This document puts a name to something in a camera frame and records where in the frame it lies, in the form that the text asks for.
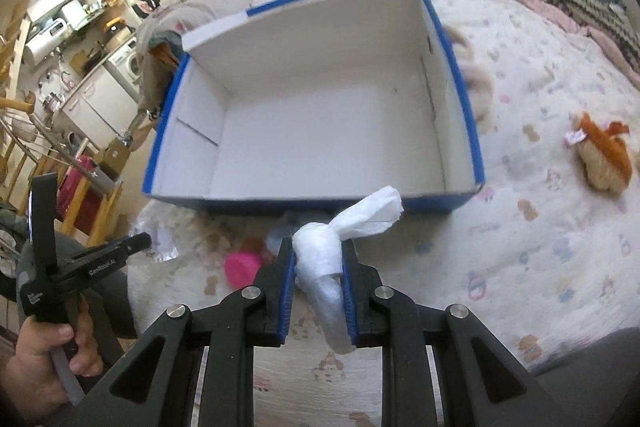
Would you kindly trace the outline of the person's left hand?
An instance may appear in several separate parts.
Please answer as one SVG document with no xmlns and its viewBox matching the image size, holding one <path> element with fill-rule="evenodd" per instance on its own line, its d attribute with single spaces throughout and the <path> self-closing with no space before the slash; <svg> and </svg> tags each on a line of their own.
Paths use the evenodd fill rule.
<svg viewBox="0 0 640 427">
<path fill-rule="evenodd" d="M 93 321 L 84 298 L 78 303 L 77 324 L 53 324 L 27 317 L 21 326 L 13 357 L 1 371 L 1 412 L 8 417 L 3 426 L 37 426 L 68 402 L 55 372 L 50 351 L 75 341 L 76 355 L 68 361 L 70 371 L 82 377 L 103 371 Z"/>
</svg>

